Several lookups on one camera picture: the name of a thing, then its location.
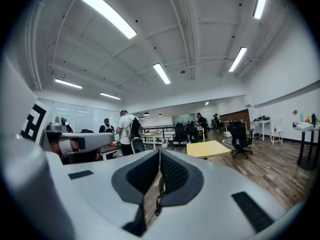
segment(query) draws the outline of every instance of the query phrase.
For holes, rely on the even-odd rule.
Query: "person wearing headset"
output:
[[[100,126],[99,133],[114,133],[115,128],[109,124],[109,118],[104,119],[104,124]]]
[[[135,118],[137,117],[129,114],[126,110],[120,112],[120,118],[115,132],[121,136],[121,151],[124,157],[133,154],[131,148],[131,123]]]

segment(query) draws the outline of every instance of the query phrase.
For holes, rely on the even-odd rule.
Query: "black railing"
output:
[[[142,127],[142,137],[144,138],[144,141],[147,142],[147,138],[151,138],[150,136],[144,136],[144,133],[154,133],[158,130],[162,131],[162,138],[163,139],[173,139],[173,136],[175,134],[175,125],[173,124],[167,124],[167,125],[157,125],[157,126],[147,126]]]

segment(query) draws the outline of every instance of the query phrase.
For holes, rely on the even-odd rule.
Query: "fluorescent tube light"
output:
[[[260,20],[262,12],[264,11],[267,0],[258,0],[257,5],[255,6],[255,11],[253,17]]]
[[[55,81],[57,83],[60,83],[60,84],[63,84],[63,85],[72,86],[72,87],[79,88],[79,89],[82,88],[81,85],[77,85],[77,84],[74,84],[74,83],[71,83],[71,82],[62,81],[62,80],[57,79],[57,78],[55,79]]]
[[[162,78],[162,80],[164,81],[164,83],[170,84],[169,78],[167,77],[166,73],[164,72],[164,70],[162,69],[162,67],[160,66],[160,63],[154,64],[153,68],[155,69],[155,71],[159,74],[159,76]]]
[[[137,32],[104,0],[82,0],[106,17],[115,25],[127,38],[131,39]]]
[[[110,97],[110,98],[114,98],[114,99],[116,99],[116,100],[121,100],[121,98],[119,98],[119,97],[112,96],[112,95],[109,95],[109,94],[105,94],[105,93],[103,93],[103,92],[101,92],[100,95],[102,95],[102,96],[107,96],[107,97]]]
[[[235,70],[235,68],[238,66],[239,62],[241,61],[242,57],[245,55],[246,51],[247,51],[247,48],[245,47],[240,48],[238,55],[236,56],[232,66],[229,69],[229,72],[233,72]]]

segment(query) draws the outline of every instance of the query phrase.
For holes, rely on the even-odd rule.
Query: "white chair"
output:
[[[280,134],[282,133],[282,129],[283,129],[282,118],[277,119],[277,120],[271,120],[271,122],[270,122],[271,135],[270,135],[270,137],[271,137],[272,146],[275,144],[275,142],[281,142],[281,145],[282,145],[283,137],[280,136]]]

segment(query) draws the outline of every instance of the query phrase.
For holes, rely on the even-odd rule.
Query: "white t-shirt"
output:
[[[130,144],[130,124],[136,116],[133,114],[126,114],[120,117],[118,127],[122,129],[120,143],[124,145]]]

